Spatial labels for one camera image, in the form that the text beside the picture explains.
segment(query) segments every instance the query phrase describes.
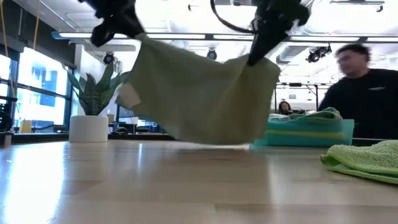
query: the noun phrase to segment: plant leaf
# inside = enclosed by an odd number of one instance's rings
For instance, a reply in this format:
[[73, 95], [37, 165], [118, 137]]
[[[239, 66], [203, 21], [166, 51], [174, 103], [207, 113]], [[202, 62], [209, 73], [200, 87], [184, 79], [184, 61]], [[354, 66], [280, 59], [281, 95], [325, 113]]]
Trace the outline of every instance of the plant leaf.
[[84, 89], [85, 89], [85, 87], [86, 87], [86, 83], [87, 83], [87, 81], [86, 81], [84, 78], [80, 77], [80, 79], [79, 79], [79, 83], [80, 83], [80, 87], [81, 87], [81, 89], [82, 89], [82, 90], [84, 90]]
[[117, 75], [111, 80], [110, 88], [104, 92], [101, 92], [101, 103], [103, 107], [106, 107], [109, 104], [117, 87], [126, 79], [129, 74], [130, 72], [124, 72]]
[[70, 72], [67, 72], [67, 74], [68, 74], [68, 79], [72, 84], [72, 88], [75, 87], [80, 93], [83, 92], [77, 78]]
[[86, 87], [80, 98], [81, 101], [90, 107], [91, 115], [99, 115], [101, 112], [101, 95], [98, 93], [94, 77], [90, 74], [87, 74]]
[[83, 94], [82, 92], [77, 92], [77, 90], [75, 89], [75, 88], [72, 88], [72, 90], [76, 93], [76, 96], [77, 96], [77, 98], [79, 98], [80, 99], [80, 94]]
[[108, 66], [106, 66], [105, 71], [101, 77], [101, 80], [97, 84], [98, 91], [100, 93], [103, 93], [110, 88], [113, 72], [114, 72], [113, 63], [111, 63]]
[[80, 106], [85, 111], [85, 115], [87, 115], [87, 116], [93, 115], [93, 113], [91, 112], [90, 107], [85, 102], [83, 102], [83, 100], [79, 100], [79, 103], [80, 103]]
[[111, 98], [114, 95], [114, 92], [118, 86], [114, 85], [110, 89], [106, 90], [105, 92], [101, 93], [101, 104], [103, 107], [106, 107], [109, 102], [111, 101]]

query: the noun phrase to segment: man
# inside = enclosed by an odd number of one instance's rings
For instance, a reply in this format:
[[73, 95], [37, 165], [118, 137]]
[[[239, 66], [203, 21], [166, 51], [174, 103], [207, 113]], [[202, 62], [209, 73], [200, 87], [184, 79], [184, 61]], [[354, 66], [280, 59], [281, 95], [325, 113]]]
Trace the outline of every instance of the man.
[[319, 110], [334, 107], [354, 119], [354, 137], [398, 139], [398, 72], [369, 68], [369, 49], [361, 44], [346, 45], [336, 56], [346, 76], [329, 88]]

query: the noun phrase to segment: wooden table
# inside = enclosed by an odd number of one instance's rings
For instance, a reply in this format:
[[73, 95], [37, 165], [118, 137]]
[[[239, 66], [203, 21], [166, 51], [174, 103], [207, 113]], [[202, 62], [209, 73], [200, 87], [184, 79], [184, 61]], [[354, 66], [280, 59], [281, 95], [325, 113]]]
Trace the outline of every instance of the wooden table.
[[397, 224], [398, 188], [326, 149], [51, 142], [0, 150], [0, 223]]

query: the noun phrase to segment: green towel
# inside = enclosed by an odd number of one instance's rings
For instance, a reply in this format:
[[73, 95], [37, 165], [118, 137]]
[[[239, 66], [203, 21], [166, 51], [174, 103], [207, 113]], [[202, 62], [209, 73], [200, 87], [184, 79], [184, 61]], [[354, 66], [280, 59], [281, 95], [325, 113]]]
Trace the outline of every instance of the green towel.
[[118, 102], [178, 140], [243, 144], [261, 138], [280, 68], [249, 55], [216, 62], [141, 34], [141, 49]]
[[357, 177], [398, 184], [398, 141], [369, 147], [332, 146], [320, 157], [326, 169]]
[[334, 108], [326, 108], [312, 114], [291, 114], [282, 118], [271, 118], [272, 120], [280, 121], [303, 121], [305, 123], [335, 123], [341, 121], [339, 111]]

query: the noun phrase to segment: black robot gripper finger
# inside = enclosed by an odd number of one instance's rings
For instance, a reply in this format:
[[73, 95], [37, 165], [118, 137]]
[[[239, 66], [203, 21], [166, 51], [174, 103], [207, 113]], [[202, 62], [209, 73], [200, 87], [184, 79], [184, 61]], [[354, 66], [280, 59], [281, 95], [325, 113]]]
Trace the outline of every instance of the black robot gripper finger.
[[97, 46], [109, 42], [116, 33], [135, 38], [144, 28], [136, 15], [136, 0], [78, 0], [92, 7], [103, 23], [93, 29], [91, 42]]
[[310, 11], [300, 4], [300, 0], [262, 1], [257, 5], [252, 28], [256, 33], [249, 54], [248, 65], [254, 66], [276, 45], [288, 37], [294, 22], [307, 23]]

